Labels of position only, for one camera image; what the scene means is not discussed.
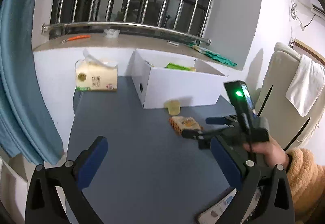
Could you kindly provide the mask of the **right hand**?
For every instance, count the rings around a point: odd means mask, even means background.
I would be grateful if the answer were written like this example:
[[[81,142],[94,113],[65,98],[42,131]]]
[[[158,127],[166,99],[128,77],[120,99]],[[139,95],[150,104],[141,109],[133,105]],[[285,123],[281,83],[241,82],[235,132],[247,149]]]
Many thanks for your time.
[[[265,162],[271,168],[277,164],[281,164],[285,169],[288,168],[290,157],[271,136],[269,136],[269,141],[267,142],[244,143],[243,147],[247,151],[262,154]]]

